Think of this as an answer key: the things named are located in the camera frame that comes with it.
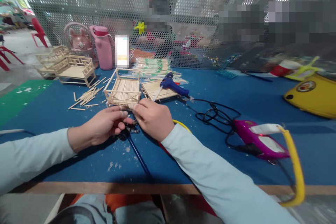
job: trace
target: red plastic chair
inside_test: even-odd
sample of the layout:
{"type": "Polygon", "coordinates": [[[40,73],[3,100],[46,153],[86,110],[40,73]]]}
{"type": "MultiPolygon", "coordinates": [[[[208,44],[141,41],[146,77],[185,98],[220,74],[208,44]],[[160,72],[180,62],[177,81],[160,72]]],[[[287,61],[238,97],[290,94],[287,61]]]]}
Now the red plastic chair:
{"type": "MultiPolygon", "coordinates": [[[[10,54],[12,54],[14,58],[16,58],[22,65],[24,65],[24,63],[18,57],[16,57],[15,54],[12,53],[11,50],[9,50],[8,48],[4,46],[0,46],[0,56],[2,56],[5,59],[5,61],[7,61],[7,63],[11,64],[9,59],[5,56],[5,52],[9,52],[10,54]]],[[[8,66],[6,66],[6,64],[1,59],[0,59],[0,67],[7,72],[10,71],[8,66]]]]}
{"type": "Polygon", "coordinates": [[[5,70],[6,72],[10,71],[10,69],[8,68],[8,66],[6,66],[6,64],[0,59],[0,67],[5,70]]]}
{"type": "Polygon", "coordinates": [[[43,44],[45,47],[48,47],[48,45],[47,45],[47,43],[46,43],[46,41],[45,41],[45,39],[44,39],[44,36],[45,36],[46,34],[44,33],[44,31],[43,31],[43,29],[42,29],[42,26],[40,25],[40,23],[39,23],[39,21],[37,20],[37,18],[36,18],[36,17],[33,17],[33,18],[31,19],[31,22],[33,23],[33,26],[34,26],[35,30],[37,31],[37,33],[32,33],[32,34],[31,34],[31,36],[33,37],[33,40],[34,40],[34,42],[35,42],[36,47],[38,47],[38,45],[37,45],[36,40],[35,40],[34,37],[38,37],[38,38],[41,40],[42,44],[43,44]]]}

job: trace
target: green mat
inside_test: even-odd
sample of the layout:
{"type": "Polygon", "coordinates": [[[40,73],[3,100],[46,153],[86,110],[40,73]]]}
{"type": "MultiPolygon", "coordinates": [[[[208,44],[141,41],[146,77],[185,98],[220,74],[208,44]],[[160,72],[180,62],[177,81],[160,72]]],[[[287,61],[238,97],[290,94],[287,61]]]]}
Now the green mat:
{"type": "Polygon", "coordinates": [[[0,97],[0,126],[16,116],[52,82],[51,80],[28,80],[12,92],[0,97]]]}

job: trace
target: stack of popsicle sticks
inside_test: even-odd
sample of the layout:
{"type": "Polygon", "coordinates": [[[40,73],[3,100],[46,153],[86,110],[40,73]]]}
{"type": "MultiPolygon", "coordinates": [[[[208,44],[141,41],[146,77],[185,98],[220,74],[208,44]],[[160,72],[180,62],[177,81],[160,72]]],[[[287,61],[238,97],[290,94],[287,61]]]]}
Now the stack of popsicle sticks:
{"type": "Polygon", "coordinates": [[[75,100],[75,104],[72,105],[71,107],[69,107],[68,109],[74,109],[74,110],[85,110],[84,108],[74,108],[74,106],[76,106],[77,104],[79,104],[80,106],[84,106],[84,107],[89,107],[89,106],[97,106],[98,104],[93,104],[93,105],[86,105],[88,102],[92,101],[95,97],[96,94],[98,94],[98,92],[100,90],[102,90],[105,86],[102,86],[101,88],[97,89],[97,85],[99,83],[101,83],[106,77],[104,77],[102,80],[96,82],[95,84],[93,84],[91,87],[89,87],[90,89],[88,91],[86,91],[85,93],[82,94],[81,97],[79,97],[77,100],[75,100]]]}

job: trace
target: light blue sleeve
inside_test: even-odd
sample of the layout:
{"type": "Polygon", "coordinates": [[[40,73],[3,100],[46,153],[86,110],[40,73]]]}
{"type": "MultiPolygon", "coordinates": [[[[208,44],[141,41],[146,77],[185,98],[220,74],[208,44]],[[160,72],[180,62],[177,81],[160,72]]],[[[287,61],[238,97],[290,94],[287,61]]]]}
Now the light blue sleeve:
{"type": "Polygon", "coordinates": [[[0,196],[75,155],[68,129],[0,145],[0,196]]]}
{"type": "Polygon", "coordinates": [[[175,125],[162,145],[226,224],[298,224],[252,179],[175,125]]]}

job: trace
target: pink bottle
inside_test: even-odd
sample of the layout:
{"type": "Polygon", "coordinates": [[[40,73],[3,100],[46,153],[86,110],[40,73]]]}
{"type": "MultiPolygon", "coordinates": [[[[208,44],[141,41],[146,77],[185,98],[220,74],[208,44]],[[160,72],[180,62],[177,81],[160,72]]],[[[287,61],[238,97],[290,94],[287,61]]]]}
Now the pink bottle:
{"type": "Polygon", "coordinates": [[[99,65],[102,70],[113,68],[113,54],[111,45],[115,46],[112,36],[104,26],[90,26],[90,31],[96,43],[99,65]]]}

